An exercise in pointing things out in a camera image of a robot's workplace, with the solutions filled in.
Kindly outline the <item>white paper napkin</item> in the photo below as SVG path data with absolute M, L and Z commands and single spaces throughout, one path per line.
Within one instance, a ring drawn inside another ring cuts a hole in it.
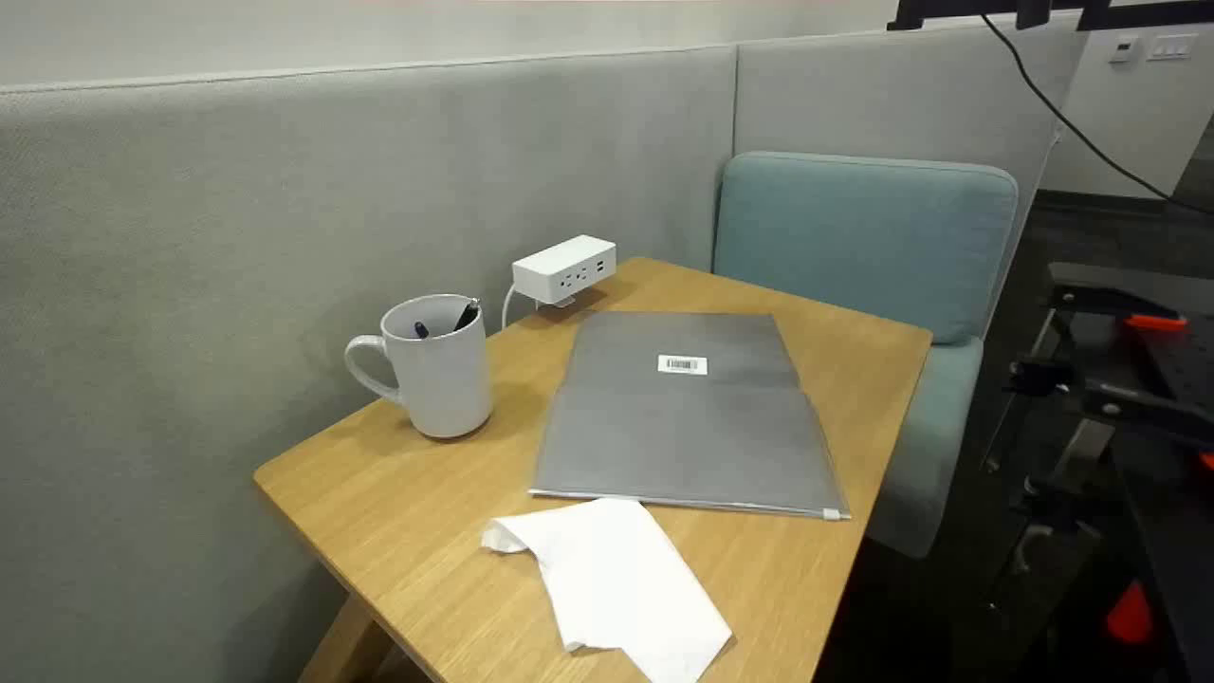
M 734 627 L 637 503 L 493 515 L 493 553 L 530 553 L 564 652 L 616 648 L 648 683 L 701 683 Z

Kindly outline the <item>white power outlet box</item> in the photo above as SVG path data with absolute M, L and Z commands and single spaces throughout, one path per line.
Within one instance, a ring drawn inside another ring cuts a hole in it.
M 620 247 L 572 234 L 513 261 L 513 289 L 536 303 L 562 303 L 616 275 Z

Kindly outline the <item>grey laptop with barcode sticker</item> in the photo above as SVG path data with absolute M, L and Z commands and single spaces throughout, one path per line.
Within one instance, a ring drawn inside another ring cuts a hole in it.
M 583 319 L 530 491 L 851 515 L 826 434 L 769 315 Z

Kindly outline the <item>black pen in mug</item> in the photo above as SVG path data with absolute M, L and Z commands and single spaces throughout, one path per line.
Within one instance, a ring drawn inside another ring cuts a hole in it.
M 410 322 L 412 339 L 439 339 L 439 336 L 457 336 L 462 327 L 472 327 L 477 319 L 477 303 L 457 303 L 457 307 L 435 307 L 425 310 L 422 319 Z

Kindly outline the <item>white ceramic mug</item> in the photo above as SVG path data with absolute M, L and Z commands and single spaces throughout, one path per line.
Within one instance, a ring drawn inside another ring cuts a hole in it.
M 377 336 L 344 342 L 350 375 L 372 395 L 405 409 L 410 424 L 433 439 L 457 439 L 487 424 L 493 409 L 487 315 L 457 336 L 412 339 L 410 322 L 435 307 L 457 307 L 476 296 L 429 291 L 393 303 Z

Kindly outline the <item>teal upholstered chair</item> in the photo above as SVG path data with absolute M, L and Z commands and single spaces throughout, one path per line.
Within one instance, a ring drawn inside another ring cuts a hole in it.
M 725 167 L 712 269 L 933 336 L 868 539 L 928 558 L 1005 284 L 1019 186 L 1003 167 L 740 154 Z

